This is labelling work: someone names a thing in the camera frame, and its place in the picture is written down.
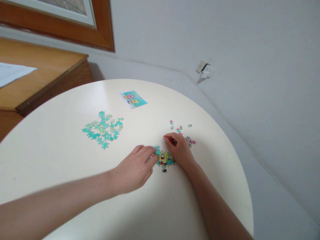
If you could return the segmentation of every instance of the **person's right hand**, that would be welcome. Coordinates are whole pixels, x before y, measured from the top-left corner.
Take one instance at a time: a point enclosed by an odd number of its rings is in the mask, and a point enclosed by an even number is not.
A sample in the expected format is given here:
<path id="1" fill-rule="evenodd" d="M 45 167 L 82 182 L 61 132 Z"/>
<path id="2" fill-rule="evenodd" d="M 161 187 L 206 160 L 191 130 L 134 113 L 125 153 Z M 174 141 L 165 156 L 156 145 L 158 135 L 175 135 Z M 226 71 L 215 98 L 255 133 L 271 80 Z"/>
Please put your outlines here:
<path id="1" fill-rule="evenodd" d="M 196 161 L 193 158 L 189 147 L 189 142 L 183 136 L 177 133 L 168 133 L 163 136 L 170 154 L 173 159 L 186 170 L 186 167 L 191 166 Z"/>

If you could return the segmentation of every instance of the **white wall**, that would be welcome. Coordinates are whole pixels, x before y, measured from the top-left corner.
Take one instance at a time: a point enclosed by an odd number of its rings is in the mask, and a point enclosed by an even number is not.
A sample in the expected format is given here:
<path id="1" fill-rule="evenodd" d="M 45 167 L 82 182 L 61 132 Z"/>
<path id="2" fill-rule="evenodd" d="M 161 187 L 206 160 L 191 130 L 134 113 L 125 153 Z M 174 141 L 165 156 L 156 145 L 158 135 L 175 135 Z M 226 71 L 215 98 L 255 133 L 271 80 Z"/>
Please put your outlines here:
<path id="1" fill-rule="evenodd" d="M 309 217 L 319 223 L 319 2 L 121 0 L 111 8 L 115 54 L 7 28 L 0 35 L 88 53 L 96 80 L 137 78 L 190 97 L 239 155 L 255 238 L 319 238 Z M 195 86 L 202 59 L 217 71 Z"/>

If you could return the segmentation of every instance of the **wooden frame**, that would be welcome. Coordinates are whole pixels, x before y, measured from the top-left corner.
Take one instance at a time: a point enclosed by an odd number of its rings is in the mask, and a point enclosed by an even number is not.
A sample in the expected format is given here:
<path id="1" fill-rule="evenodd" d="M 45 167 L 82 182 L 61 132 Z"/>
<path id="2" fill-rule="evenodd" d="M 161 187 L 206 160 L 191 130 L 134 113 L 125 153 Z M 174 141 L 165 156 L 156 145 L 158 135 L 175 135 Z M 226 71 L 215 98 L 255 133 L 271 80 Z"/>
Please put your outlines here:
<path id="1" fill-rule="evenodd" d="M 109 0 L 92 0 L 96 28 L 0 0 L 0 23 L 114 52 Z"/>

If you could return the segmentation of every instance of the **person's left hand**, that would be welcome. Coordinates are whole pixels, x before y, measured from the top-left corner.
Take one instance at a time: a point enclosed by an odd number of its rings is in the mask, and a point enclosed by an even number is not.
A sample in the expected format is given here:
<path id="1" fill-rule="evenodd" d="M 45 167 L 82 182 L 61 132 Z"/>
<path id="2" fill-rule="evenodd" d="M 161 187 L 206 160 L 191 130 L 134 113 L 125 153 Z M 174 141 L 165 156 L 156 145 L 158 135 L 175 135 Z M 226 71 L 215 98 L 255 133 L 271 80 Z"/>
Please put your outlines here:
<path id="1" fill-rule="evenodd" d="M 156 150 L 150 146 L 139 145 L 113 170 L 113 185 L 116 195 L 132 192 L 142 187 L 152 174 L 152 167 L 159 156 L 150 156 Z"/>

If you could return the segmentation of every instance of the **finger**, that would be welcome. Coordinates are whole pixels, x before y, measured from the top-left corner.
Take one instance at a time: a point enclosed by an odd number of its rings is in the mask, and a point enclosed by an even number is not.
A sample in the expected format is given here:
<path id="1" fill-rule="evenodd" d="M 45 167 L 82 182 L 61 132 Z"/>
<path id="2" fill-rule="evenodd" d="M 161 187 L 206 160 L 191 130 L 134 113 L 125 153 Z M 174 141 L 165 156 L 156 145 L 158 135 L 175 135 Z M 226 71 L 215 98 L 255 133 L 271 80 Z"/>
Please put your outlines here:
<path id="1" fill-rule="evenodd" d="M 176 140 L 177 142 L 179 140 L 181 141 L 184 138 L 184 137 L 180 136 L 178 133 L 168 133 L 168 134 L 164 135 L 164 137 L 166 137 L 166 138 L 171 137 L 174 140 Z"/>
<path id="2" fill-rule="evenodd" d="M 142 185 L 144 185 L 146 183 L 146 181 L 149 179 L 149 177 L 151 176 L 152 174 L 152 170 L 150 170 L 147 175 L 144 177 L 144 179 L 142 180 Z"/>
<path id="3" fill-rule="evenodd" d="M 168 138 L 163 137 L 163 140 L 166 142 L 167 147 L 169 148 L 169 150 L 174 148 L 174 145 L 172 144 L 172 142 Z"/>
<path id="4" fill-rule="evenodd" d="M 137 152 L 138 156 L 141 156 L 142 154 L 144 154 L 145 151 L 147 151 L 148 149 L 153 149 L 153 148 L 152 148 L 151 146 L 145 146 L 145 147 L 141 148 L 141 149 Z"/>
<path id="5" fill-rule="evenodd" d="M 137 153 L 141 148 L 143 148 L 144 147 L 144 145 L 138 145 L 138 146 L 136 146 L 133 150 L 132 150 L 132 152 L 130 153 L 130 154 L 135 154 L 135 153 Z"/>
<path id="6" fill-rule="evenodd" d="M 140 157 L 142 157 L 143 160 L 146 161 L 146 160 L 149 159 L 149 157 L 150 157 L 153 153 L 155 153 L 155 152 L 156 152 L 155 149 L 149 148 L 149 149 L 147 149 L 143 154 L 141 154 Z"/>
<path id="7" fill-rule="evenodd" d="M 159 160 L 159 156 L 158 155 L 154 155 L 151 159 L 149 159 L 146 164 L 148 166 L 148 169 L 152 169 L 152 167 L 157 163 L 157 161 Z"/>

